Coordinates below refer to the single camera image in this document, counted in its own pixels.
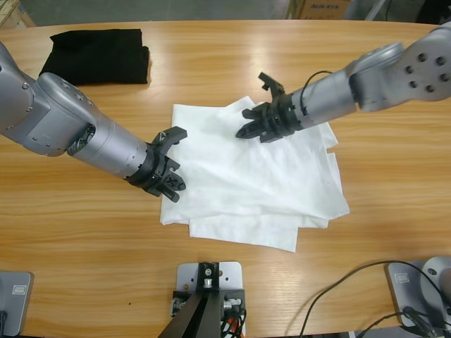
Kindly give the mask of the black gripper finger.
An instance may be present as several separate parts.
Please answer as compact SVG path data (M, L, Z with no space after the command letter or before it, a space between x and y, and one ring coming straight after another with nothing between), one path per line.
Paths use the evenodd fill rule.
M267 108L268 104L259 104L252 108L246 108L242 111L242 116L248 120L259 120L265 116Z
M259 137L265 131L265 127L259 121L253 121L243 125L236 133L238 139L253 139Z
M186 189L183 178L174 172L170 172L168 175L168 186L174 191L183 191Z

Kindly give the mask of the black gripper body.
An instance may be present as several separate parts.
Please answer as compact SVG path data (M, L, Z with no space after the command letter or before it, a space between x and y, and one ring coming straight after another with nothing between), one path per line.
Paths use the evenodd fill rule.
M274 142L302 129L291 94L280 94L273 97L271 103L263 103L261 119L263 125L263 132L259 137L261 143Z
M162 145L147 143L144 162L133 175L125 177L124 180L149 194L163 194L173 203L177 203L180 198L179 191L168 186L168 175L170 172L175 173L180 164L167 157L167 151Z

